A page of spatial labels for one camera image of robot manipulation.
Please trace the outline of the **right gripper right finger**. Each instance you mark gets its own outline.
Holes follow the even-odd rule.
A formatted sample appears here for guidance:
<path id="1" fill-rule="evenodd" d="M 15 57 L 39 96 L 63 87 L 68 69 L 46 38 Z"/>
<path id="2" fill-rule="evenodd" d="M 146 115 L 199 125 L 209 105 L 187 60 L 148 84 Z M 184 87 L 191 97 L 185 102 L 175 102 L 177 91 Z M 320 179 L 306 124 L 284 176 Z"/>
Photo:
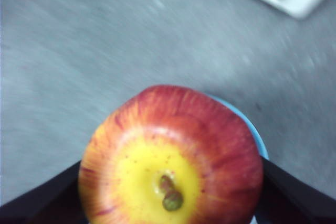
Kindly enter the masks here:
<path id="1" fill-rule="evenodd" d="M 257 223 L 335 223 L 335 199 L 261 158 L 264 182 Z"/>

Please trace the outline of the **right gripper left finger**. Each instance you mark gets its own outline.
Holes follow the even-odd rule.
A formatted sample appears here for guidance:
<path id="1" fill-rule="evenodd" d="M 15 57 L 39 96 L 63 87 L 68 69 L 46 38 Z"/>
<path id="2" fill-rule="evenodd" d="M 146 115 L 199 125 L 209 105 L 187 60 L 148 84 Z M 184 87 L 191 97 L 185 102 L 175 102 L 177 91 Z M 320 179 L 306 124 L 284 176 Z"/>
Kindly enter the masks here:
<path id="1" fill-rule="evenodd" d="M 78 193 L 80 162 L 1 206 L 1 223 L 89 223 Z"/>

